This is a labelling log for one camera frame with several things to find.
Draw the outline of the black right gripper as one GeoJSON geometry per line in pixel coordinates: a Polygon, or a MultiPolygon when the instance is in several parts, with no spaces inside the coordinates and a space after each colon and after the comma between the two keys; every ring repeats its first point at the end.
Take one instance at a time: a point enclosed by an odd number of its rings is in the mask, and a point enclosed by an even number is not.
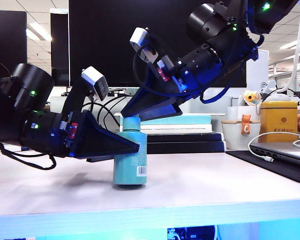
{"type": "Polygon", "coordinates": [[[141,121],[182,115],[176,97],[188,100],[200,95],[201,70],[200,54],[187,54],[176,61],[168,55],[159,57],[153,66],[147,65],[145,68],[146,86],[156,94],[140,87],[121,110],[121,115],[125,118],[138,115],[141,121]]]}

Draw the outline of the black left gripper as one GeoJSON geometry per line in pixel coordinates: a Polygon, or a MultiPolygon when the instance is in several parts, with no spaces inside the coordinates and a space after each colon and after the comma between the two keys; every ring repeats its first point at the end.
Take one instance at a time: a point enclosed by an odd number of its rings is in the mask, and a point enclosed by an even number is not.
{"type": "Polygon", "coordinates": [[[71,111],[65,119],[61,113],[52,113],[52,155],[55,157],[87,158],[87,162],[96,163],[138,150],[139,144],[101,127],[88,110],[71,111]]]}

